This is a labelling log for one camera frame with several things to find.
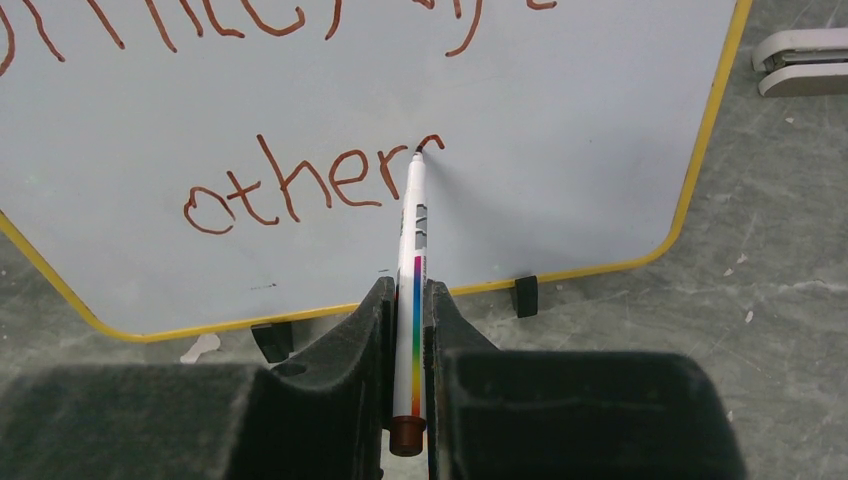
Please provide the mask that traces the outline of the white brown whiteboard marker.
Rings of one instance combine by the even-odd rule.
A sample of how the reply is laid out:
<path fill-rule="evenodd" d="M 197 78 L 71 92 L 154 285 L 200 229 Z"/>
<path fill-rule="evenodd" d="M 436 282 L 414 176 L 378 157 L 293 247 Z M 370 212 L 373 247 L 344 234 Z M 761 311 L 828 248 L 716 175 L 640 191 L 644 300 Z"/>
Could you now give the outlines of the white brown whiteboard marker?
<path fill-rule="evenodd" d="M 421 148 L 412 156 L 403 197 L 395 295 L 395 355 L 390 452 L 413 457 L 426 430 L 423 289 L 426 283 L 426 165 Z"/>

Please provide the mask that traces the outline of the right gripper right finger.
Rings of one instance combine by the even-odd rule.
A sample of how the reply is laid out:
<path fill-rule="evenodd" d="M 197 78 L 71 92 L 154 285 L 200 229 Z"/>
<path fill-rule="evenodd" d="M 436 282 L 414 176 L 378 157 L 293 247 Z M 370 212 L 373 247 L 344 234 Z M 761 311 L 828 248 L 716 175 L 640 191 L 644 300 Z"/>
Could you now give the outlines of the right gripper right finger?
<path fill-rule="evenodd" d="M 700 365 L 656 351 L 502 350 L 424 292 L 433 479 L 744 479 Z"/>

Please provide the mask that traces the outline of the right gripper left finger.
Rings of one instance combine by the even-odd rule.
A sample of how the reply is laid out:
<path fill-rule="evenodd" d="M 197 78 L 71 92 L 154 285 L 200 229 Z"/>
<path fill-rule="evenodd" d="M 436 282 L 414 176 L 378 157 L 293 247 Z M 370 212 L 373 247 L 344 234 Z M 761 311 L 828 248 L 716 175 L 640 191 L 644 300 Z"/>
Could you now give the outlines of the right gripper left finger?
<path fill-rule="evenodd" d="M 5 479 L 378 479 L 394 282 L 300 353 L 255 364 L 64 365 L 1 399 Z"/>

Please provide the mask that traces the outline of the yellow framed whiteboard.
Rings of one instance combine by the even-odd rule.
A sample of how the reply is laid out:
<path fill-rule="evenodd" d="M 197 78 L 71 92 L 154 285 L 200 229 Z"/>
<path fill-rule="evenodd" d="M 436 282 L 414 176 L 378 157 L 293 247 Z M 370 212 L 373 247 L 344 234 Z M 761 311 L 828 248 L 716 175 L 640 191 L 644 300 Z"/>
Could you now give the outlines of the yellow framed whiteboard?
<path fill-rule="evenodd" d="M 458 293 L 679 235 L 747 1 L 5 1 L 1 228 L 157 341 L 340 313 L 397 266 L 415 149 Z"/>

